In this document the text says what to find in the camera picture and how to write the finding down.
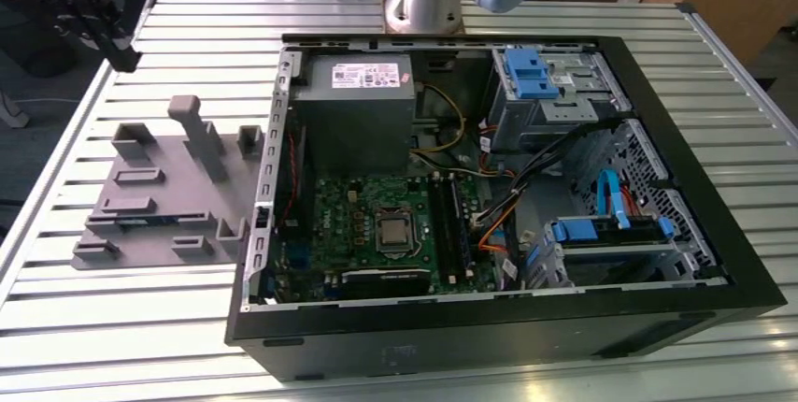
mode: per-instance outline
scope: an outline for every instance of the orange wire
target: orange wire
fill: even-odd
[[[487,229],[487,232],[484,233],[483,238],[479,240],[480,248],[484,247],[484,243],[489,239],[489,235],[492,234],[492,232],[496,230],[496,228],[501,224],[503,219],[507,218],[507,215],[509,215],[509,212],[512,212],[512,210],[515,210],[515,207],[519,205],[520,200],[521,200],[520,198],[516,198],[515,203],[512,203],[512,206],[509,206],[509,208],[507,208],[507,210],[501,214],[501,217],[499,217],[499,220],[496,220],[496,222],[492,224],[492,226],[489,226],[489,229]]]
[[[484,245],[480,247],[480,251],[507,252],[507,248],[499,245]]]
[[[479,171],[481,171],[483,173],[487,173],[489,175],[497,175],[499,172],[496,170],[488,170],[487,168],[484,168],[484,159],[485,158],[487,158],[487,153],[483,151],[483,153],[479,156]],[[515,172],[512,170],[504,170],[503,172],[509,178],[515,178]]]

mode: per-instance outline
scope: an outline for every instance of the yellow wire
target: yellow wire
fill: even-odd
[[[453,147],[457,144],[457,142],[463,139],[463,134],[465,133],[465,117],[463,117],[463,112],[460,112],[460,108],[457,108],[457,105],[453,103],[451,97],[444,93],[444,91],[441,91],[433,85],[424,83],[424,87],[428,87],[431,90],[433,90],[435,92],[437,92],[437,94],[447,101],[447,103],[451,106],[451,108],[453,109],[453,111],[457,113],[457,118],[460,119],[460,130],[457,131],[457,136],[453,137],[453,140],[451,140],[451,142],[448,142],[445,145],[441,145],[440,147],[433,147],[433,148],[416,148],[416,149],[409,150],[411,152],[437,152],[437,151],[443,151],[443,150]]]

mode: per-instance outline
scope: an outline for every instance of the slatted aluminum table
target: slatted aluminum table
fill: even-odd
[[[177,132],[165,108],[185,93],[201,98],[220,132],[265,122],[280,35],[377,33],[379,10],[372,1],[153,6],[137,40],[141,67],[126,75],[102,65],[0,250],[0,401],[795,397],[798,136],[704,22],[672,6],[535,3],[495,16],[465,4],[465,29],[626,39],[790,301],[764,317],[635,359],[283,384],[221,341],[233,266],[72,269],[118,123]]]

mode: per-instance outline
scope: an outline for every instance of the blue drive bracket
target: blue drive bracket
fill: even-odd
[[[503,52],[503,57],[517,98],[554,99],[560,96],[560,89],[548,80],[548,65],[536,50],[509,49]]]
[[[607,197],[604,194],[604,188],[610,187],[610,204],[612,209],[612,215],[618,219],[618,227],[620,229],[628,229],[628,218],[626,218],[626,209],[623,208],[623,196],[620,195],[620,182],[618,179],[618,173],[615,170],[603,169],[598,174],[596,181],[596,213],[598,215],[606,215],[610,213],[607,208]]]

